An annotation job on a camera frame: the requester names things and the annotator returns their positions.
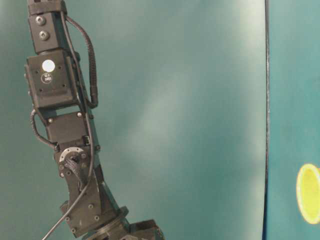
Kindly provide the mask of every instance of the screw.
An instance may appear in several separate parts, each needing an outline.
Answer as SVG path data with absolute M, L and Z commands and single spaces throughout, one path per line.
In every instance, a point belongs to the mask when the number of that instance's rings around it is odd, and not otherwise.
M 50 38 L 50 34 L 47 31 L 41 31 L 39 37 L 42 41 L 46 41 Z
M 38 24 L 39 26 L 43 26 L 46 24 L 46 19 L 43 16 L 37 16 L 35 18 L 35 22 L 36 24 Z

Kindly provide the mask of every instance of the teal wall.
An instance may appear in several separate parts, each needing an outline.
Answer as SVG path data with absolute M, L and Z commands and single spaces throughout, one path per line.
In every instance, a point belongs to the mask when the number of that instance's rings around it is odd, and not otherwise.
M 320 2 L 270 1 L 270 150 L 267 239 L 314 239 L 299 213 L 296 178 L 320 166 Z

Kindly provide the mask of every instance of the cable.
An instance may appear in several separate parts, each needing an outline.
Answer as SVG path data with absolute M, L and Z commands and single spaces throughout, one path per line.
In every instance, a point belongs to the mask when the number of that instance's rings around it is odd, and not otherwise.
M 66 16 L 66 20 L 71 23 L 83 36 L 89 58 L 89 79 L 90 79 L 90 96 L 91 102 L 88 100 L 88 105 L 90 108 L 95 108 L 98 106 L 98 86 L 97 86 L 97 65 L 94 46 L 91 42 L 89 35 L 86 31 L 71 17 Z
M 35 121 L 35 115 L 37 114 L 36 110 L 32 110 L 31 114 L 30 114 L 30 122 L 31 122 L 31 126 L 32 126 L 32 130 L 36 136 L 36 138 L 41 141 L 42 143 L 48 145 L 50 148 L 56 150 L 57 149 L 57 145 L 50 142 L 49 140 L 45 139 L 43 136 L 41 136 L 37 130 L 37 126 L 36 126 L 36 121 Z
M 65 13 L 61 11 L 60 12 L 60 16 L 61 16 L 61 20 L 62 20 L 64 33 L 66 35 L 66 39 L 67 39 L 69 48 L 71 50 L 71 54 L 72 54 L 72 57 L 74 59 L 74 62 L 75 62 L 76 68 L 77 68 L 78 76 L 80 78 L 81 77 L 81 70 L 80 70 L 80 66 L 79 66 L 78 60 L 76 58 L 76 53 L 75 53 L 75 50 L 74 50 L 74 47 L 72 45 L 71 38 L 70 38 L 70 35 L 69 35 L 68 27 L 67 27 L 67 24 L 66 24 Z M 80 88 L 81 88 L 82 93 L 84 93 L 84 88 L 83 88 L 81 80 L 80 80 Z M 89 173 L 88 173 L 88 181 L 87 181 L 87 184 L 85 185 L 85 187 L 83 188 L 82 192 L 75 199 L 75 201 L 72 203 L 72 205 L 68 208 L 68 210 L 65 212 L 65 214 L 53 225 L 53 227 L 47 232 L 47 234 L 42 238 L 42 240 L 48 239 L 48 237 L 54 232 L 54 230 L 63 222 L 63 220 L 74 209 L 74 207 L 77 205 L 77 203 L 81 200 L 81 198 L 86 193 L 86 191 L 87 191 L 87 189 L 88 189 L 88 187 L 90 185 L 91 179 L 92 179 L 94 161 L 95 161 L 95 149 L 94 149 L 94 144 L 95 143 L 94 143 L 94 139 L 93 139 L 92 128 L 91 128 L 91 125 L 90 125 L 90 118 L 89 118 L 89 114 L 88 114 L 87 102 L 84 103 L 84 106 L 85 106 L 86 126 L 87 126 L 87 129 L 88 129 L 88 134 L 89 134 L 89 139 L 90 139 L 90 167 L 89 167 Z

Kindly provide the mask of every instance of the yellow circle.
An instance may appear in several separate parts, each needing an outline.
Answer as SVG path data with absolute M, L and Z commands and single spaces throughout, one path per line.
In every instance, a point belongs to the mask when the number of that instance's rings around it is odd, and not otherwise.
M 309 224 L 320 222 L 320 170 L 312 165 L 301 167 L 296 180 L 299 210 Z

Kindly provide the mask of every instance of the vertical line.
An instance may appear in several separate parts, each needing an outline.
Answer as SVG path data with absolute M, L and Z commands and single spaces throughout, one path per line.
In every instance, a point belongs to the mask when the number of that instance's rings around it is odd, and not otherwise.
M 267 239 L 269 137 L 270 137 L 270 46 L 269 46 L 269 0 L 265 0 L 265 78 L 266 78 L 266 133 L 265 133 L 265 185 L 262 240 Z

